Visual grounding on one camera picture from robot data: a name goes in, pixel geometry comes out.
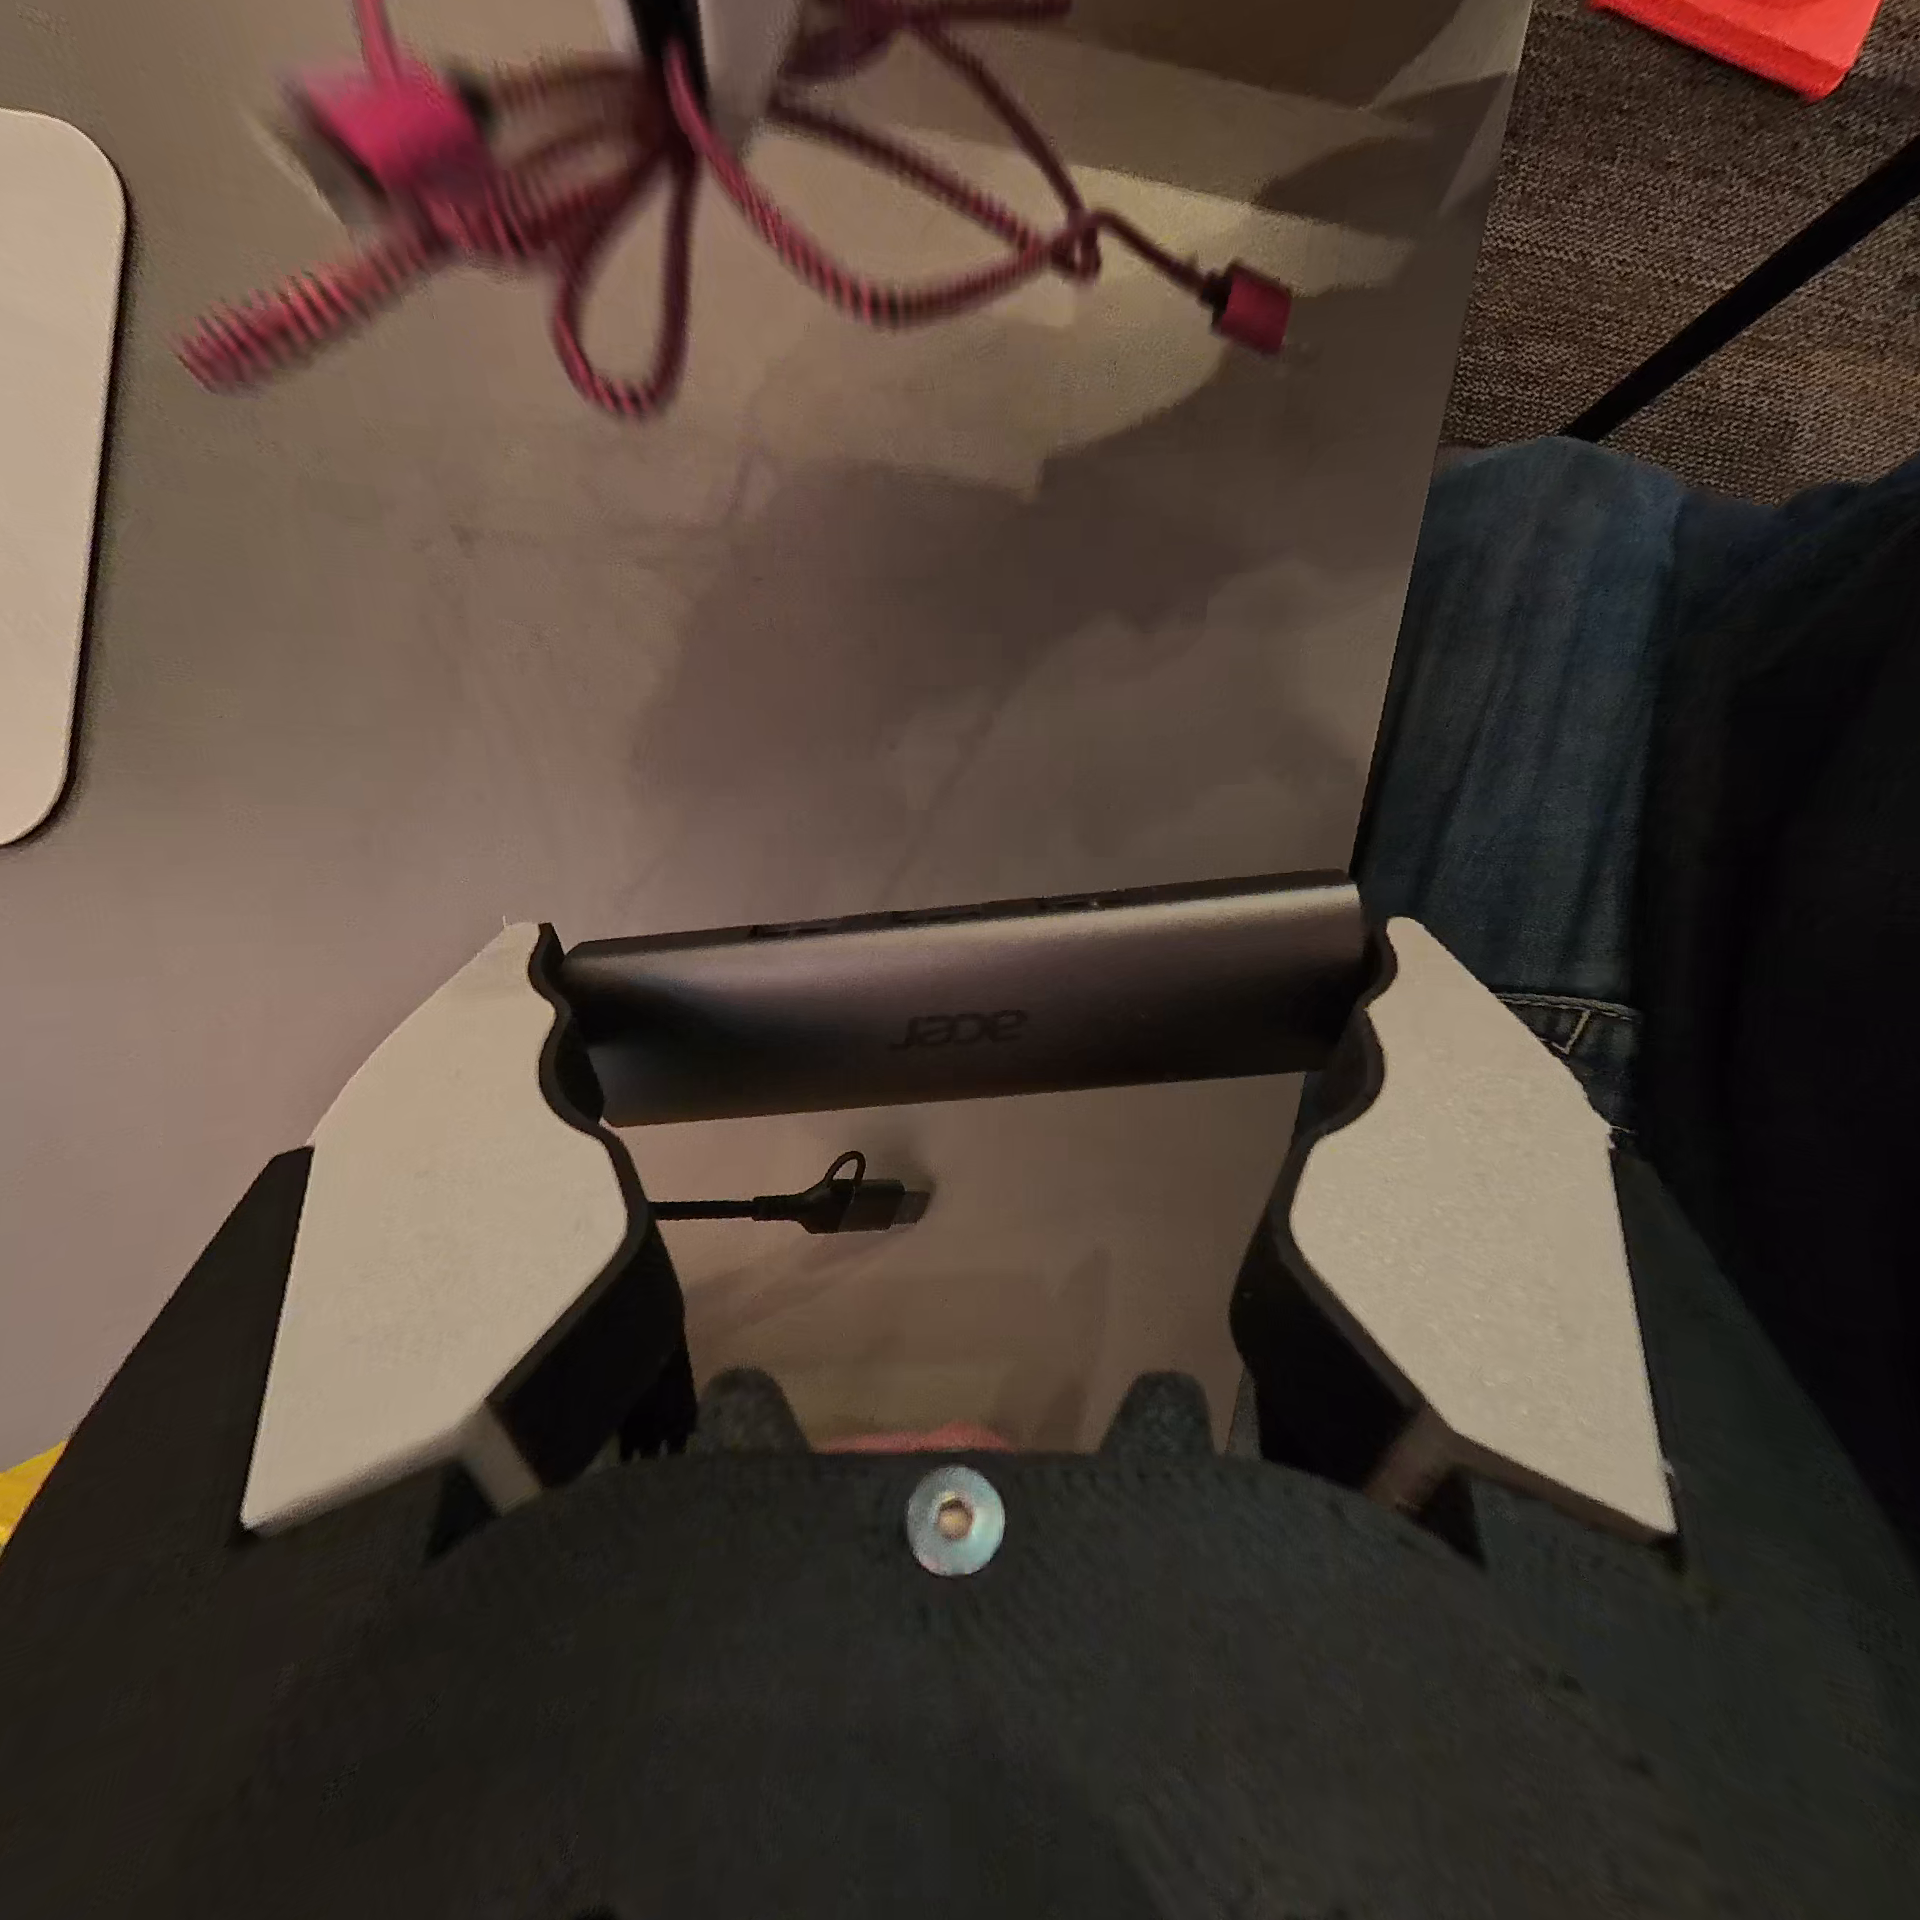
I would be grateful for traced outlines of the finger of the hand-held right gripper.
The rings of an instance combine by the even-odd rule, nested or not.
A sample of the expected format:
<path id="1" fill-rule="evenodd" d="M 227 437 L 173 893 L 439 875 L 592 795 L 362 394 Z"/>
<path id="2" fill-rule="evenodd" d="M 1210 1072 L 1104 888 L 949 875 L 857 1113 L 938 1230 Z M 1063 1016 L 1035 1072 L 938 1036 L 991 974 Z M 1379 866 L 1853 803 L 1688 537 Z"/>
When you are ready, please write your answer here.
<path id="1" fill-rule="evenodd" d="M 780 0 L 602 0 L 607 36 L 665 75 L 683 53 L 686 86 L 723 143 L 759 127 L 787 68 Z"/>

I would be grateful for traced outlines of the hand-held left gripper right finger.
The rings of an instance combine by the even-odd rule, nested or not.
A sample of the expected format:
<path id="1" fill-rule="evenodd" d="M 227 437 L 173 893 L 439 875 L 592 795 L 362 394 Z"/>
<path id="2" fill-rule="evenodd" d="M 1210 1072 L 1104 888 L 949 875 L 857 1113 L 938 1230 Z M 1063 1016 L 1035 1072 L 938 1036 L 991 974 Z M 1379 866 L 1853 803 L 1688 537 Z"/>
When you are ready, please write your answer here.
<path id="1" fill-rule="evenodd" d="M 1384 921 L 1232 1289 L 1259 1454 L 1422 1517 L 1456 1476 L 1680 1535 L 1614 1130 L 1423 922 Z"/>

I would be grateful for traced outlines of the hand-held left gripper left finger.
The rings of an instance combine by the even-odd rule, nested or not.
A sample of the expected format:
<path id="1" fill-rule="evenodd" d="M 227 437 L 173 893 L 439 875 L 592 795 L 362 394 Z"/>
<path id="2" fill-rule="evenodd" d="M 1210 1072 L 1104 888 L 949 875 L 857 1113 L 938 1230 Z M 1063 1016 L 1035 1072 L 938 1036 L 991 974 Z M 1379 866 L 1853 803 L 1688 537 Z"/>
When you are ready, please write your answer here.
<path id="1" fill-rule="evenodd" d="M 276 1535 L 429 1467 L 511 1513 L 694 1423 L 683 1284 L 602 1119 L 564 941 L 507 922 L 308 1139 L 239 1517 Z"/>

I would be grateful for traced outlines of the grey usb hub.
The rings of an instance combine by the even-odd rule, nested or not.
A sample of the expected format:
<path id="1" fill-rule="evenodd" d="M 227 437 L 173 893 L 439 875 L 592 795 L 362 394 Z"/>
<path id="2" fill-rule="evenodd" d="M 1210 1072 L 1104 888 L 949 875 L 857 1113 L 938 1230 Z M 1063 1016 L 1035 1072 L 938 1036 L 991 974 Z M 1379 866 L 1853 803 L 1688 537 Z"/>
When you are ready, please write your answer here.
<path id="1" fill-rule="evenodd" d="M 607 937 L 557 987 L 611 1127 L 1322 1065 L 1373 976 L 1344 875 Z"/>

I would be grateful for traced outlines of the person's black top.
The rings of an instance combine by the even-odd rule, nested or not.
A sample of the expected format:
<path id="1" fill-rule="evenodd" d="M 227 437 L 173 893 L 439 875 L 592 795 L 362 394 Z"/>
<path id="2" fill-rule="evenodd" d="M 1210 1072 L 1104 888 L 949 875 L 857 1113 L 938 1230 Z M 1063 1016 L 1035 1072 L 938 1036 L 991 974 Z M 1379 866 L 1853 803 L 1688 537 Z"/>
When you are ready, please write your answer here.
<path id="1" fill-rule="evenodd" d="M 1688 507 L 1635 976 L 1644 1145 L 1917 1546 L 1917 459 Z"/>

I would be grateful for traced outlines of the person's blue jeans leg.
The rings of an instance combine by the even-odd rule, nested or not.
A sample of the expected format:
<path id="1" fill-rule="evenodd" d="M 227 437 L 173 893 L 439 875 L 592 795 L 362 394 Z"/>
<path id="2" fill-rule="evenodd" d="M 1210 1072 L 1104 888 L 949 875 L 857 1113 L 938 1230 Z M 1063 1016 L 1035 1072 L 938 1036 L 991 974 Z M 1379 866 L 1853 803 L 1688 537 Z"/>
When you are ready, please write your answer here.
<path id="1" fill-rule="evenodd" d="M 1648 741 L 1671 652 L 1759 566 L 1917 459 L 1784 506 L 1614 444 L 1452 452 L 1429 482 L 1355 852 L 1635 1134 L 1632 969 Z"/>

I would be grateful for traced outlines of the black metal rod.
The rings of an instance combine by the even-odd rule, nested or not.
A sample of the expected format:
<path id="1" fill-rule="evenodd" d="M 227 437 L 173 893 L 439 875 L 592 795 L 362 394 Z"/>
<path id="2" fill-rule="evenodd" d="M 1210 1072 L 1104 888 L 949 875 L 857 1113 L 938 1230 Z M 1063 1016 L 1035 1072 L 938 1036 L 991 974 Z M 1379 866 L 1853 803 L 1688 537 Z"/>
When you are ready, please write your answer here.
<path id="1" fill-rule="evenodd" d="M 1920 139 L 1907 139 L 1883 164 L 1860 178 L 1837 206 L 1811 227 L 1763 254 L 1732 288 L 1703 306 L 1674 328 L 1654 357 L 1624 371 L 1602 395 L 1594 395 L 1559 433 L 1571 442 L 1602 442 L 1624 418 L 1640 418 L 1654 401 L 1703 371 L 1719 350 L 1737 342 L 1749 327 L 1796 297 L 1812 275 L 1853 254 L 1870 233 L 1898 219 L 1920 198 Z"/>

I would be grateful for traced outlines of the red flat object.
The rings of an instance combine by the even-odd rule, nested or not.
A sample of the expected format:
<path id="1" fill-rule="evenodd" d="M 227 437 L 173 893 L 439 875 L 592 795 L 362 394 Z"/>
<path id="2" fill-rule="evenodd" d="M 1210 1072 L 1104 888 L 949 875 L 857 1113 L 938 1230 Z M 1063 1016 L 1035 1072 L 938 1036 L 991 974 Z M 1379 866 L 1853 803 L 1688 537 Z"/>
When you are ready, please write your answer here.
<path id="1" fill-rule="evenodd" d="M 1824 103 L 1863 58 L 1882 0 L 1592 0 L 1585 8 Z"/>

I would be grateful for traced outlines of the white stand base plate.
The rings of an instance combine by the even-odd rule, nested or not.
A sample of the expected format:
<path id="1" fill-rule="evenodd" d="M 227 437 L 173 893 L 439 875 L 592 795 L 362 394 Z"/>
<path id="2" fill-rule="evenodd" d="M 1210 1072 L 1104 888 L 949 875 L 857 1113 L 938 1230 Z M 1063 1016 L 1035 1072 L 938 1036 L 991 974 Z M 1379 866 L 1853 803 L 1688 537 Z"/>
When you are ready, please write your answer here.
<path id="1" fill-rule="evenodd" d="M 126 306 L 126 182 L 78 125 L 0 111 L 0 845 L 66 795 Z"/>

